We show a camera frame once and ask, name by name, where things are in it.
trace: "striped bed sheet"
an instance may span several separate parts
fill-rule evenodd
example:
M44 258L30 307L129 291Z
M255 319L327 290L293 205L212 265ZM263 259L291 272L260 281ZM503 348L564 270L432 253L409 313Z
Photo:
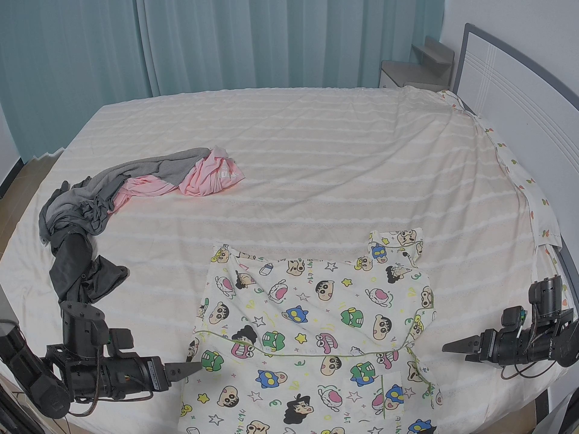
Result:
M34 352L62 339L53 257L38 239L38 213L52 191L125 161L215 145L243 181L207 197L133 198L96 238L98 254L130 269L96 305L109 326L132 329L141 355L185 358L216 242L267 258L355 259L371 230L422 227L419 267L430 276L437 318L416 352L444 395L438 431L489 424L561 373L556 365L535 380L502 381L495 368L441 352L498 328L503 308L528 305L532 280L555 270L535 255L548 247L536 249L525 197L484 131L438 94L413 87L217 91L101 108L40 185L0 262ZM94 433L172 432L180 390L100 403L74 422Z

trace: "yellow star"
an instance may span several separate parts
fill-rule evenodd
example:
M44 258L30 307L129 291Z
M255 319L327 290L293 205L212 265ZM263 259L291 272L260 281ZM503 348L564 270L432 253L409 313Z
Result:
M298 333L298 335L297 335L296 337L294 337L294 339L295 339L298 343L300 343L300 344L303 344L303 343L307 343L307 342L308 342L308 339L306 338L306 335L303 335L303 334L301 334L301 333Z

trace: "cartoon print shirt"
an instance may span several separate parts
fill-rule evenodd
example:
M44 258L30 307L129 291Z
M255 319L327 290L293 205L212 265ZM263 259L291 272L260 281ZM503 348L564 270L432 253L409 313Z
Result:
M179 430L344 434L389 420L433 432L441 395L410 350L435 315L421 252L420 228L373 231L353 262L216 246L188 357L204 370L185 384ZM404 416L418 392L421 409Z

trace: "nightstand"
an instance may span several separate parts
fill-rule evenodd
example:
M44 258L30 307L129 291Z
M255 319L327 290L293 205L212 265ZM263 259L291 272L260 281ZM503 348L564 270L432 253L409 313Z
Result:
M420 64L383 61L380 66L380 88L412 85L417 89L449 89L454 51L431 37L424 45L412 45Z

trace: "gray garment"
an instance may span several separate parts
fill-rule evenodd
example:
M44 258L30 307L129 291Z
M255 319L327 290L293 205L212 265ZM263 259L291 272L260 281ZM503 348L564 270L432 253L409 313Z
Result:
M70 224L79 225L91 235L98 235L105 229L107 212L114 208L114 197L128 178L154 175L177 186L197 161L209 154L208 148L192 148L116 165L92 178L87 177L72 188L64 182L40 213L40 237L48 242L55 232Z

